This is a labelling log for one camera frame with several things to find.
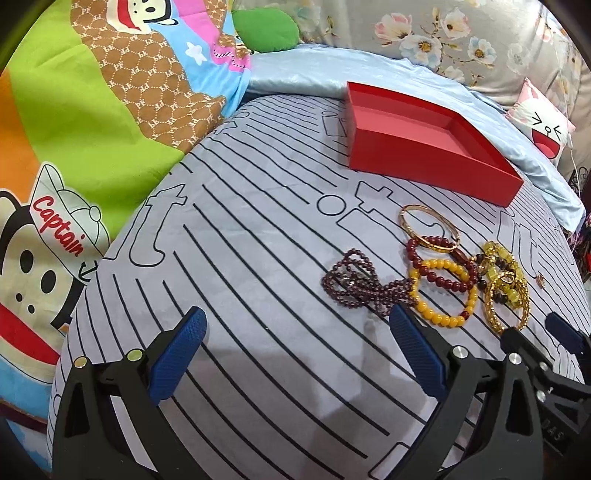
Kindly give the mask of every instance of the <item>pink pillow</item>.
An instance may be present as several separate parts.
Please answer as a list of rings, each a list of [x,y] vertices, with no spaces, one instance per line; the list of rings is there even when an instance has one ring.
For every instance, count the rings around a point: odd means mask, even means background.
[[[523,83],[517,103],[505,116],[548,157],[552,165],[558,165],[568,142],[567,134],[574,131],[574,125],[528,78]]]

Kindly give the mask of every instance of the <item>yellow bead bracelet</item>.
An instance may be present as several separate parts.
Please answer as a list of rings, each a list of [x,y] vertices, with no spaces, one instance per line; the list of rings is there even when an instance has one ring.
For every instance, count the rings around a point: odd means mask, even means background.
[[[462,265],[459,265],[448,259],[443,260],[433,258],[431,260],[425,260],[422,263],[422,267],[447,270],[449,273],[456,275],[461,280],[464,280],[469,276],[468,271]],[[458,316],[450,317],[449,315],[436,313],[433,309],[429,308],[428,304],[419,296],[418,284],[421,278],[421,273],[423,272],[417,268],[410,268],[408,270],[408,276],[413,281],[413,286],[408,295],[417,301],[415,308],[421,314],[423,319],[431,322],[434,325],[440,325],[442,327],[454,328],[464,325],[464,322],[468,319],[468,317],[474,313],[474,308],[476,306],[476,302],[478,301],[478,289],[476,286],[473,286],[470,290],[468,290],[468,300],[462,312]],[[425,276],[431,283],[435,282],[437,278],[434,272],[429,272]]]

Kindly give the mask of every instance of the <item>grey striped bedsheet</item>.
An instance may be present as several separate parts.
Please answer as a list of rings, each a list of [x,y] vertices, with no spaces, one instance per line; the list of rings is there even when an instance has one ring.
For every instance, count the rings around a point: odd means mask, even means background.
[[[56,370],[49,448],[73,359],[118,360],[197,305],[207,314],[206,340],[160,408],[214,480],[384,478],[436,402],[415,382],[388,325],[336,305],[320,278],[350,248],[365,252],[384,281],[405,276],[407,237],[396,220],[409,203],[450,219],[470,254],[493,239],[518,257],[531,295],[525,335],[555,371],[581,378],[544,318],[556,311],[589,332],[587,301],[564,236],[531,183],[504,209],[358,173],[346,167],[345,131],[337,100],[259,98],[172,169],[80,299]],[[425,235],[443,233],[426,216],[411,223]],[[465,295],[421,287],[434,308],[461,311]],[[504,307],[500,317],[518,321]],[[462,328],[440,331],[477,356],[503,357],[482,302]],[[475,399],[447,463],[461,455],[479,405]],[[137,442],[132,450],[142,458]]]

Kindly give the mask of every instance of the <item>light blue blanket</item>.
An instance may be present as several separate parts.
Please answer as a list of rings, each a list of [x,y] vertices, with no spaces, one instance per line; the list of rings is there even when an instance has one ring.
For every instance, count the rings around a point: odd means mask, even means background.
[[[559,224],[574,232],[585,210],[548,159],[501,114],[494,102],[408,60],[391,60],[359,50],[300,46],[251,57],[247,98],[292,93],[345,98],[346,82],[397,90],[462,114],[540,191]]]

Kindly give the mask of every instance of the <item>open red box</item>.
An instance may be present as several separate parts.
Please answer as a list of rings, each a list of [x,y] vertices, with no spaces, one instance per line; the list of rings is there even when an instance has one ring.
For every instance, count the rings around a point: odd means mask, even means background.
[[[349,167],[508,206],[523,179],[468,120],[404,93],[348,83]]]

